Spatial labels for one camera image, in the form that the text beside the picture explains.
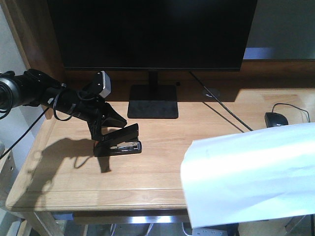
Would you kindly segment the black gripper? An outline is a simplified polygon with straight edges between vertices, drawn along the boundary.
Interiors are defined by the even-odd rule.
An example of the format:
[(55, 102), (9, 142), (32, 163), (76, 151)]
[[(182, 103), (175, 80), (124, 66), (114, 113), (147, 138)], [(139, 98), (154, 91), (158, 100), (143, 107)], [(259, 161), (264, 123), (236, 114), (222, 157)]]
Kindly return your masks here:
[(100, 96), (66, 89), (63, 92), (63, 113), (87, 122), (91, 139), (104, 141), (102, 128), (123, 128), (127, 121)]

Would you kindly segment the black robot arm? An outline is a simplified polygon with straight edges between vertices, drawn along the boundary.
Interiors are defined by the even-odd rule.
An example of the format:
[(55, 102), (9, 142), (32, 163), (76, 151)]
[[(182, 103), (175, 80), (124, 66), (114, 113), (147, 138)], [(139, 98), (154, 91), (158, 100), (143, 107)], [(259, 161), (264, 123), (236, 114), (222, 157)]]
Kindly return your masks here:
[(93, 80), (81, 90), (74, 90), (42, 71), (29, 69), (16, 76), (7, 71), (0, 76), (0, 108), (8, 112), (17, 106), (44, 105), (88, 123), (91, 138), (102, 140), (102, 128), (123, 128), (127, 121), (119, 115), (105, 98), (111, 92), (110, 77), (95, 73)]

